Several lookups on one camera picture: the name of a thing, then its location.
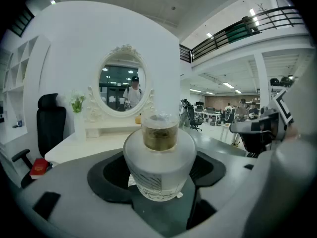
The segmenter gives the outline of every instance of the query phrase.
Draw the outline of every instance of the ornate mirror frame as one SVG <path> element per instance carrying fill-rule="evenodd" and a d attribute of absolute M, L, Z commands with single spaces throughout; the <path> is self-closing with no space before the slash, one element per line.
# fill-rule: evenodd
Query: ornate mirror frame
<path fill-rule="evenodd" d="M 141 64 L 143 70 L 144 70 L 145 80 L 146 80 L 146 88 L 144 90 L 142 99 L 140 100 L 140 102 L 138 103 L 138 105 L 135 108 L 128 110 L 128 111 L 125 111 L 125 112 L 115 111 L 115 110 L 111 109 L 110 107 L 108 107 L 102 101 L 101 95 L 99 92 L 99 79 L 100 79 L 102 68 L 104 68 L 107 60 L 111 59 L 112 56 L 118 55 L 118 54 L 131 55 L 131 56 L 137 58 Z M 131 117 L 135 114 L 141 113 L 142 109 L 145 107 L 146 104 L 150 104 L 151 106 L 153 105 L 153 103 L 152 103 L 153 90 L 152 90 L 151 86 L 152 86 L 152 81 L 151 81 L 150 71 L 149 71 L 145 61 L 141 57 L 141 55 L 135 49 L 133 49 L 132 46 L 130 46 L 129 44 L 122 45 L 121 48 L 116 47 L 114 50 L 110 51 L 97 66 L 97 70 L 96 70 L 95 76 L 94 76 L 93 86 L 88 87 L 88 90 L 90 91 L 90 100 L 89 100 L 90 104 L 87 107 L 88 108 L 87 111 L 90 113 L 93 113 L 94 109 L 96 109 L 96 105 L 98 105 L 99 108 L 109 116 L 116 117 L 116 118 Z M 102 116 L 103 114 L 90 114 L 90 115 Z"/>

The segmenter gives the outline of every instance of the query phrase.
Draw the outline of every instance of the white vanity table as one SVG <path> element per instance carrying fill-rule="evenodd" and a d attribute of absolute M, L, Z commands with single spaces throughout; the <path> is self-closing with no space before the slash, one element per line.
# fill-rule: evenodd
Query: white vanity table
<path fill-rule="evenodd" d="M 142 71 L 145 75 L 146 87 L 143 88 L 143 97 L 137 106 L 119 112 L 110 108 L 101 98 L 100 88 L 106 86 L 111 88 L 109 83 L 102 82 L 102 79 L 114 80 L 111 74 L 111 66 L 131 66 L 138 68 L 138 74 Z M 78 140 L 76 133 L 73 133 L 60 144 L 55 146 L 46 155 L 45 159 L 53 164 L 53 167 L 74 159 L 91 156 L 97 153 L 122 148 L 126 138 L 133 132 L 140 129 L 141 125 L 135 123 L 135 117 L 146 109 L 151 109 L 153 105 L 154 91 L 151 89 L 151 77 L 149 70 L 140 56 L 130 45 L 123 45 L 107 54 L 100 66 L 96 69 L 95 81 L 88 87 L 89 96 L 86 100 L 85 109 L 82 111 L 85 119 L 84 130 L 86 140 Z"/>

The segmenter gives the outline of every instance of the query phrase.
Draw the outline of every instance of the wooden wall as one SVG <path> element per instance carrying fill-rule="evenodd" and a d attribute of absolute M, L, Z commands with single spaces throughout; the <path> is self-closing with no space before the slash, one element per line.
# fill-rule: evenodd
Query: wooden wall
<path fill-rule="evenodd" d="M 244 98 L 247 102 L 254 98 L 259 98 L 258 95 L 239 95 L 239 96 L 205 96 L 205 108 L 213 107 L 215 109 L 224 109 L 230 103 L 230 106 L 238 106 L 239 101 Z"/>

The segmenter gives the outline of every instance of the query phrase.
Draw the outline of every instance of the floor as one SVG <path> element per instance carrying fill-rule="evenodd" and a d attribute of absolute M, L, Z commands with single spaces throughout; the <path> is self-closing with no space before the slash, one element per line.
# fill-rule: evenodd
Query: floor
<path fill-rule="evenodd" d="M 202 125 L 200 125 L 198 127 L 203 130 L 203 131 L 199 130 L 200 133 L 205 134 L 207 136 L 210 136 L 214 139 L 220 140 L 220 135 L 221 135 L 221 130 L 222 130 L 221 126 L 211 126 L 208 122 L 204 122 Z M 226 136 L 226 128 L 224 129 L 223 136 L 222 136 L 223 142 L 224 142 L 225 136 Z M 232 137 L 233 137 L 233 134 L 230 131 L 228 131 L 228 136 L 227 136 L 225 143 L 231 145 Z M 243 143 L 241 141 L 239 143 L 238 148 L 245 151 L 245 148 L 244 148 Z"/>

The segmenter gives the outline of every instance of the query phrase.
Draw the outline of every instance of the red object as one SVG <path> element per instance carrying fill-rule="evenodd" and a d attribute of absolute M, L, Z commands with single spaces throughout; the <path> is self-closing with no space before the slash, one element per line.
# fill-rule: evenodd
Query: red object
<path fill-rule="evenodd" d="M 30 176 L 32 179 L 38 179 L 45 174 L 46 168 L 48 167 L 48 162 L 44 158 L 38 158 L 35 160 L 33 167 L 30 171 Z"/>

